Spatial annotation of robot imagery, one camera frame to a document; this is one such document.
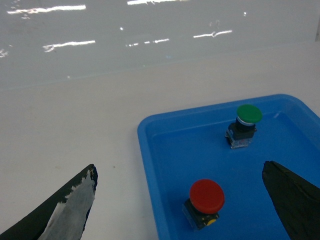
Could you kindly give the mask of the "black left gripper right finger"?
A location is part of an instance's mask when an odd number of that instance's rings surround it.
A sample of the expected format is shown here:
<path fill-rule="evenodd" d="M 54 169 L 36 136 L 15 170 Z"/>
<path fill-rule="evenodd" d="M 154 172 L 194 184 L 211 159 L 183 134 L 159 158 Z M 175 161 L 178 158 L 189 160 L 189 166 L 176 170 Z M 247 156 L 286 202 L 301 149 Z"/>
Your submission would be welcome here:
<path fill-rule="evenodd" d="M 266 161 L 262 181 L 291 240 L 320 238 L 320 189 L 275 161 Z"/>

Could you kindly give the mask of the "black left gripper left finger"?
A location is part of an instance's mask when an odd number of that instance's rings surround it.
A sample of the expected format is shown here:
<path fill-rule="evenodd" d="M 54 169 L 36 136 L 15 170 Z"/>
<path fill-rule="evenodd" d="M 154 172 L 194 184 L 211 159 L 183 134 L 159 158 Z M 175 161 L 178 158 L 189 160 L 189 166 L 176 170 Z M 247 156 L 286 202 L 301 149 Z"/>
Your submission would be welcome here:
<path fill-rule="evenodd" d="M 89 164 L 41 205 L 0 234 L 2 240 L 80 240 L 95 200 L 98 172 Z"/>

